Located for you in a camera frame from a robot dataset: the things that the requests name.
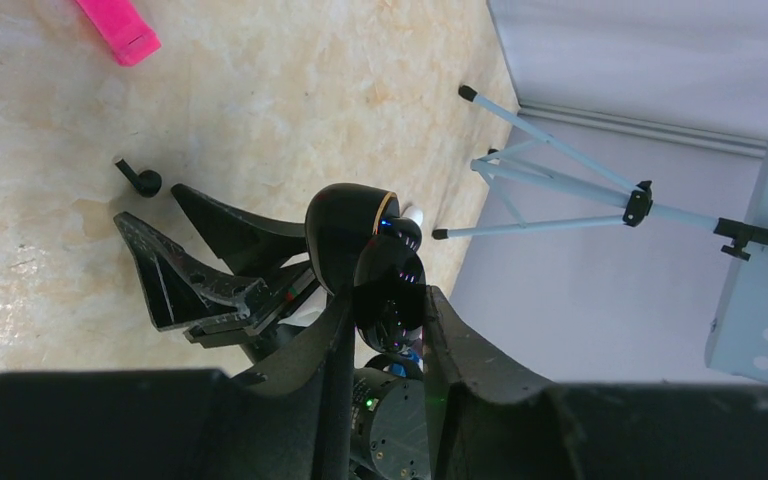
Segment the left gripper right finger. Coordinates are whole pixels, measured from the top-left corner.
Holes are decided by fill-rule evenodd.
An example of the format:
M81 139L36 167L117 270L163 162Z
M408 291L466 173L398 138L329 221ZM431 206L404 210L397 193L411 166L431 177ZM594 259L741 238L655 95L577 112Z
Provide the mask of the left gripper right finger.
M768 479L768 386L556 383L424 299L436 479Z

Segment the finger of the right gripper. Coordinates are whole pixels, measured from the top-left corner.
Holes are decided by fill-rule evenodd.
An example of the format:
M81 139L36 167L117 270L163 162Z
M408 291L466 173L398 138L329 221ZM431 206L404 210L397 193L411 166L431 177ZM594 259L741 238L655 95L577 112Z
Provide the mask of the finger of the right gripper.
M301 223L232 207L182 183L171 194L214 255L237 276L267 277L307 251Z
M134 259L156 330L246 321L268 303L264 279L209 267L129 212L115 215L114 224Z

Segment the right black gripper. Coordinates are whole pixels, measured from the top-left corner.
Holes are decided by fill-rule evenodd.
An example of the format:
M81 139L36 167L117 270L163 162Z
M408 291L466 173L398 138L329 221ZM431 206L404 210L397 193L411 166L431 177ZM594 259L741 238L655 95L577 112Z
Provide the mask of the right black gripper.
M323 313L327 299L310 262L283 265L266 277L247 318L203 320L185 335L204 348L240 346L252 362L287 344ZM355 369L350 403L353 479L428 479L431 465L418 331L390 329L392 349Z

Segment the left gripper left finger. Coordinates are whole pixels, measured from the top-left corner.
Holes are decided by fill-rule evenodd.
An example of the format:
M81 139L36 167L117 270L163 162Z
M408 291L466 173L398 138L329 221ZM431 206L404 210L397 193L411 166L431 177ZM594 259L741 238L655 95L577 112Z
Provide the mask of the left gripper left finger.
M350 298L236 376L1 373L0 479L345 478Z

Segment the black earbud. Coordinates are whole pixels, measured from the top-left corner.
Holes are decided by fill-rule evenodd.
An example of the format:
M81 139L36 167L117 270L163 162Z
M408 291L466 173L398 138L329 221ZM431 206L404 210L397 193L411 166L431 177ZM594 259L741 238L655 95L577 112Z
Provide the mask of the black earbud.
M413 251L417 251L421 246L421 227L410 218L383 218L379 222L378 233L401 240Z
M158 172L151 169L136 172L124 158L115 160L114 166L141 197L153 198L160 192L162 176Z

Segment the black earbud charging case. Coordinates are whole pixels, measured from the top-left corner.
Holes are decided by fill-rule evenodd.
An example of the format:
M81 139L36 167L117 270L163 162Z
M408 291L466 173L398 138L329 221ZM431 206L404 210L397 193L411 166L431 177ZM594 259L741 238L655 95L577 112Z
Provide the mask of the black earbud charging case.
M305 240L328 294L349 294L363 341L377 352L401 354L420 337L425 269L418 250L378 233L380 220L388 217L403 217L396 193L332 184L308 205Z

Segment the white earbud charging case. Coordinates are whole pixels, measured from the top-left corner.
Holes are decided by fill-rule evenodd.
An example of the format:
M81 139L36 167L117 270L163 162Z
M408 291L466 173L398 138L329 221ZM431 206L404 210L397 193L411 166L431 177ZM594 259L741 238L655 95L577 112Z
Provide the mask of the white earbud charging case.
M410 205L406 207L402 212L402 216L406 219L411 220L419 227L423 225L424 212L421 208L419 208L416 205Z

